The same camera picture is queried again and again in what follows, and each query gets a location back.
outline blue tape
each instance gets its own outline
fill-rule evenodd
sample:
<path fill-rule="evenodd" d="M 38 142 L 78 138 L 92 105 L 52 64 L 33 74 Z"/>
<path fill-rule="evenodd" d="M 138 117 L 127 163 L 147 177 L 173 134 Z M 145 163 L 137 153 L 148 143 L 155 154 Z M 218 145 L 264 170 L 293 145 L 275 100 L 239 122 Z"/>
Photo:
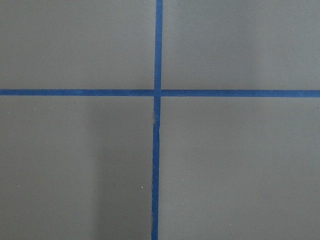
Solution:
<path fill-rule="evenodd" d="M 320 98 L 320 90 L 162 90 L 163 97 Z"/>
<path fill-rule="evenodd" d="M 159 215 L 159 157 L 160 157 L 160 113 L 162 70 L 162 16 L 163 0 L 156 0 L 155 8 L 155 54 L 154 54 L 154 98 L 153 98 L 153 149 L 152 149 L 152 230 L 151 240 L 158 240 Z"/>
<path fill-rule="evenodd" d="M 138 89 L 0 89 L 0 96 L 154 96 L 154 90 Z"/>

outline vertical blue line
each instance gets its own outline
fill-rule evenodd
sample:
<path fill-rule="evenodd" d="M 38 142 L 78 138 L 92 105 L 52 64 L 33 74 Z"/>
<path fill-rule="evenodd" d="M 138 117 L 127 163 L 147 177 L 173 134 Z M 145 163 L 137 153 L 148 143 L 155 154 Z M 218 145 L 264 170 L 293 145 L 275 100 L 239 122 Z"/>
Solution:
<path fill-rule="evenodd" d="M 163 0 L 156 0 L 155 8 L 155 54 L 154 54 L 154 97 L 153 97 L 153 149 L 152 149 L 152 230 L 151 240 L 158 240 L 159 213 L 159 156 L 160 156 L 160 111 L 162 70 L 162 14 Z"/>

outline gray tile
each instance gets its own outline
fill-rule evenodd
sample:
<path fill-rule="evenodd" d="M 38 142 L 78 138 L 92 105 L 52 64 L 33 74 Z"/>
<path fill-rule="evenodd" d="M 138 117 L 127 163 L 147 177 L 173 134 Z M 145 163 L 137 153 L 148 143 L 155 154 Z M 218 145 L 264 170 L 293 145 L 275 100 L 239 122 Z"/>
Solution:
<path fill-rule="evenodd" d="M 319 89 L 316 0 L 164 1 L 165 89 Z"/>
<path fill-rule="evenodd" d="M 316 98 L 163 98 L 159 239 L 319 239 L 319 118 Z"/>
<path fill-rule="evenodd" d="M 152 89 L 155 2 L 0 1 L 0 88 Z"/>
<path fill-rule="evenodd" d="M 0 239 L 150 239 L 152 98 L 0 101 Z"/>

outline floor tile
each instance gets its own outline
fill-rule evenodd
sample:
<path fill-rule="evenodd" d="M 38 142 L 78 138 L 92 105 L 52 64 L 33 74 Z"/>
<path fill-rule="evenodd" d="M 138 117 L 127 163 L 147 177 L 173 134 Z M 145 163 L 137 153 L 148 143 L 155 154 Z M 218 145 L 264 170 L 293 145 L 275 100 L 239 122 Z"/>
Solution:
<path fill-rule="evenodd" d="M 319 238 L 319 99 L 161 105 L 160 240 Z"/>
<path fill-rule="evenodd" d="M 1 89 L 152 89 L 155 2 L 1 1 Z"/>
<path fill-rule="evenodd" d="M 165 89 L 319 89 L 320 5 L 164 1 Z"/>
<path fill-rule="evenodd" d="M 0 100 L 0 239 L 150 239 L 152 97 Z"/>

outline gray floor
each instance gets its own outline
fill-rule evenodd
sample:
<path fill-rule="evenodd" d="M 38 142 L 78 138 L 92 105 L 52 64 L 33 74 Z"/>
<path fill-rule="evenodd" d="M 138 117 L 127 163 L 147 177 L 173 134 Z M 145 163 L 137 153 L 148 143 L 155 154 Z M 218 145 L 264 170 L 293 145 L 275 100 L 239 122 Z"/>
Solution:
<path fill-rule="evenodd" d="M 0 89 L 153 89 L 155 0 L 0 0 Z M 163 89 L 320 89 L 316 0 L 164 0 Z M 153 97 L 0 96 L 0 240 L 150 240 Z M 163 97 L 159 240 L 318 240 L 320 99 Z"/>

